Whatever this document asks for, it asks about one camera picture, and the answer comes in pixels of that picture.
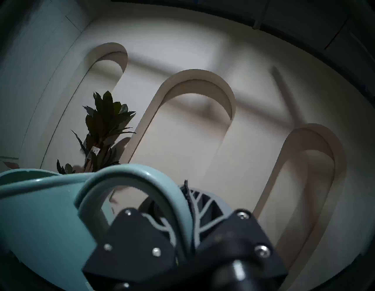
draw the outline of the arched niche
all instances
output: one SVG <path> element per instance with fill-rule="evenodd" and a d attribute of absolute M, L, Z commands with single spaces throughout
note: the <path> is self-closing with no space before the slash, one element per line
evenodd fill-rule
<path fill-rule="evenodd" d="M 196 185 L 221 145 L 234 113 L 233 92 L 219 76 L 198 69 L 179 72 L 160 86 L 120 162 L 146 164 L 177 184 L 188 179 L 190 185 Z M 114 200 L 120 208 L 138 207 L 145 197 L 136 189 L 123 189 Z"/>
<path fill-rule="evenodd" d="M 125 70 L 126 65 L 128 63 L 128 54 L 126 49 L 115 42 L 108 42 L 105 44 L 101 44 L 92 48 L 87 54 L 84 56 L 82 61 L 77 66 L 76 70 L 72 72 L 69 81 L 67 82 L 64 90 L 57 98 L 56 105 L 54 106 L 53 110 L 49 115 L 48 121 L 46 123 L 46 127 L 43 130 L 43 133 L 40 135 L 39 143 L 37 147 L 30 149 L 28 147 L 28 139 L 34 138 L 35 132 L 40 130 L 40 126 L 38 126 L 38 115 L 35 114 L 30 122 L 30 127 L 28 128 L 25 136 L 24 146 L 21 149 L 21 159 L 23 167 L 31 167 L 31 168 L 39 168 L 42 166 L 43 159 L 47 152 L 48 146 L 51 142 L 51 139 L 54 135 L 54 132 L 59 124 L 59 121 L 65 112 L 69 102 L 73 98 L 77 88 L 81 84 L 82 80 L 84 79 L 87 72 L 90 68 L 99 60 L 104 60 L 105 56 L 112 54 L 112 60 L 118 63 L 121 67 L 122 71 Z M 37 108 L 36 112 L 43 112 L 43 108 Z M 66 142 L 76 142 L 73 138 Z"/>
<path fill-rule="evenodd" d="M 77 172 L 82 170 L 85 156 L 72 133 L 77 133 L 82 141 L 88 133 L 86 111 L 83 106 L 95 108 L 93 92 L 101 96 L 106 91 L 112 92 L 126 67 L 126 54 L 114 52 L 99 58 L 87 71 L 77 87 L 70 102 L 55 129 L 48 145 L 41 168 L 56 171 L 56 160 L 65 165 L 70 163 Z"/>
<path fill-rule="evenodd" d="M 339 139 L 308 124 L 286 138 L 253 211 L 289 269 L 289 288 L 316 249 L 331 219 L 346 175 Z"/>

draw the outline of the bolt head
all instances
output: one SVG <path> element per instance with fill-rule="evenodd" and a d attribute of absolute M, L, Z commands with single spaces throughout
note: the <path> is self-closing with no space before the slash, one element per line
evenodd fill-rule
<path fill-rule="evenodd" d="M 158 247 L 154 247 L 152 249 L 152 255 L 155 257 L 160 257 L 162 255 L 162 251 Z"/>
<path fill-rule="evenodd" d="M 241 219 L 249 219 L 249 215 L 246 212 L 238 212 L 237 216 Z"/>
<path fill-rule="evenodd" d="M 113 249 L 113 247 L 110 244 L 105 244 L 104 249 L 109 252 Z"/>
<path fill-rule="evenodd" d="M 266 259 L 271 255 L 271 250 L 263 244 L 256 246 L 254 251 L 256 255 L 262 259 Z"/>

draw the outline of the gray lattice part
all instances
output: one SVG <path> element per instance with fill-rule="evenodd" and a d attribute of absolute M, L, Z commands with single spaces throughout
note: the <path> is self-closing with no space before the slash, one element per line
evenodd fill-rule
<path fill-rule="evenodd" d="M 194 247 L 197 248 L 202 240 L 209 235 L 219 222 L 228 218 L 233 212 L 229 205 L 217 195 L 202 191 L 197 188 L 189 188 L 189 195 L 193 206 L 194 218 Z M 164 225 L 159 224 L 151 215 L 142 213 L 150 223 L 158 230 L 168 233 L 170 242 L 176 246 L 176 236 L 172 227 L 164 217 L 160 217 Z"/>
<path fill-rule="evenodd" d="M 152 224 L 152 226 L 155 227 L 157 230 L 168 233 L 169 241 L 174 247 L 176 246 L 176 236 L 173 232 L 172 226 L 169 224 L 166 218 L 164 217 L 160 218 L 160 220 L 164 224 L 164 225 L 160 225 L 159 223 L 155 221 L 155 219 L 150 214 L 147 214 L 147 213 L 141 213 L 141 214 L 144 217 L 146 217 L 149 220 L 149 222 Z"/>
<path fill-rule="evenodd" d="M 197 248 L 215 226 L 228 218 L 233 210 L 223 199 L 211 192 L 197 188 L 189 190 L 194 206 L 194 246 Z"/>

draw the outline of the price tag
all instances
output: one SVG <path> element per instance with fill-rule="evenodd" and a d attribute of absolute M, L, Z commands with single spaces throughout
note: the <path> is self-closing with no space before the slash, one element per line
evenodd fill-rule
<path fill-rule="evenodd" d="M 93 146 L 93 147 L 91 148 L 91 151 L 94 152 L 95 155 L 98 155 L 100 149 L 97 148 L 96 146 Z"/>

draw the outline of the ceiling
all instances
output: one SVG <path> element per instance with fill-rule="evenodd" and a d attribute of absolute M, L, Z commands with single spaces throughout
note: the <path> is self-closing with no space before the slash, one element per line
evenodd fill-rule
<path fill-rule="evenodd" d="M 112 0 L 220 16 L 284 39 L 328 64 L 375 107 L 375 0 Z"/>

